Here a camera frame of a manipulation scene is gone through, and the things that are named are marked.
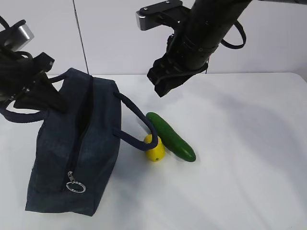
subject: bag strap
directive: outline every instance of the bag strap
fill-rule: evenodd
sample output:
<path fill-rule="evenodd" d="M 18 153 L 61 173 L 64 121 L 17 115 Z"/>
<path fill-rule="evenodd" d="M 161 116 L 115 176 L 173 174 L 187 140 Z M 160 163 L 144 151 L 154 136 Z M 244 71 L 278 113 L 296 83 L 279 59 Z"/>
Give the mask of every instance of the bag strap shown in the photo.
<path fill-rule="evenodd" d="M 141 121 L 143 121 L 147 125 L 153 138 L 152 142 L 147 144 L 143 141 L 137 140 L 130 134 L 125 133 L 118 128 L 113 128 L 113 134 L 139 150 L 147 151 L 155 148 L 158 145 L 158 134 L 152 123 L 145 117 L 141 110 L 128 97 L 119 92 L 114 92 L 114 95 L 119 98 Z"/>
<path fill-rule="evenodd" d="M 61 81 L 63 79 L 65 79 L 66 76 L 65 75 L 59 75 L 57 77 L 53 77 L 50 78 L 50 82 L 51 83 L 55 83 L 58 81 Z M 32 123 L 32 122 L 36 122 L 36 121 L 42 121 L 44 120 L 47 115 L 48 115 L 48 111 L 40 111 L 34 114 L 21 114 L 21 113 L 16 113 L 16 112 L 12 112 L 7 110 L 7 106 L 10 103 L 4 103 L 2 108 L 0 108 L 0 114 L 2 114 L 4 116 L 5 119 L 7 119 L 10 122 L 14 122 L 14 123 Z"/>

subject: navy blue bag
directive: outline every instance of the navy blue bag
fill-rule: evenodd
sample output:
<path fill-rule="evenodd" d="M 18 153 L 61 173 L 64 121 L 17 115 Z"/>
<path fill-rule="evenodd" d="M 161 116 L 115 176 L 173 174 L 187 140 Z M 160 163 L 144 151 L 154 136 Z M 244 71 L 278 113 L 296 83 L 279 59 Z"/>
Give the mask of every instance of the navy blue bag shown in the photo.
<path fill-rule="evenodd" d="M 157 132 L 113 80 L 75 69 L 50 80 L 64 80 L 59 92 L 70 105 L 67 113 L 18 114 L 0 109 L 12 122 L 44 120 L 37 135 L 25 210 L 92 216 L 117 160 L 120 139 L 145 151 L 157 146 Z M 121 131 L 121 101 L 149 127 L 151 143 Z"/>

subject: zipper pull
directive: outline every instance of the zipper pull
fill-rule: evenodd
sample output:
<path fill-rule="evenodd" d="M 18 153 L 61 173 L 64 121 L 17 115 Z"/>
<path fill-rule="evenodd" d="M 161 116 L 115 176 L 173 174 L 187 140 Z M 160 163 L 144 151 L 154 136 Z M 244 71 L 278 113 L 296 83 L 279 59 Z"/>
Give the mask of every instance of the zipper pull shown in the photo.
<path fill-rule="evenodd" d="M 67 182 L 67 183 L 66 183 L 66 187 L 67 187 L 70 191 L 72 191 L 72 192 L 74 192 L 74 193 L 84 193 L 85 190 L 86 190 L 85 185 L 75 180 L 75 178 L 72 176 L 72 171 L 69 171 L 69 172 L 67 173 L 67 175 L 68 175 L 68 178 L 69 178 L 70 182 Z M 73 188 L 70 187 L 71 184 L 77 184 L 77 185 L 79 185 L 81 188 L 78 189 L 78 190 L 73 189 Z"/>
<path fill-rule="evenodd" d="M 76 180 L 75 180 L 75 178 L 72 176 L 72 171 L 69 171 L 68 173 L 67 173 L 67 175 L 68 175 L 68 178 L 69 178 L 69 180 L 71 181 L 71 183 L 75 183 L 76 182 Z"/>

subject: cucumber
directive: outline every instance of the cucumber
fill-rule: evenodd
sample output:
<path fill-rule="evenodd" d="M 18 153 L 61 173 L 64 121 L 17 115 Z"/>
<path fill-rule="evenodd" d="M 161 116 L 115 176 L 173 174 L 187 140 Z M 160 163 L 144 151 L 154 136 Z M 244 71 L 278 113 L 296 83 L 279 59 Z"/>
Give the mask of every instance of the cucumber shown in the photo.
<path fill-rule="evenodd" d="M 185 161 L 194 162 L 196 160 L 196 155 L 191 146 L 162 117 L 154 112 L 148 112 L 146 117 L 157 130 L 158 136 L 165 147 Z"/>

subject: lemon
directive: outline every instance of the lemon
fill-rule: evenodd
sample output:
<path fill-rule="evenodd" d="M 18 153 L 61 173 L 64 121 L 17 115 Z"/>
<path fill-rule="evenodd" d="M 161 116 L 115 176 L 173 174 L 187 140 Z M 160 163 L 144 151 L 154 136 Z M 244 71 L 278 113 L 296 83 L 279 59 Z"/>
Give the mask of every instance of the lemon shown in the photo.
<path fill-rule="evenodd" d="M 152 142 L 153 136 L 150 134 L 145 137 L 144 142 L 150 143 Z M 150 149 L 145 152 L 148 159 L 151 161 L 160 161 L 165 156 L 165 148 L 162 144 L 162 140 L 158 137 L 158 145 L 154 149 Z"/>

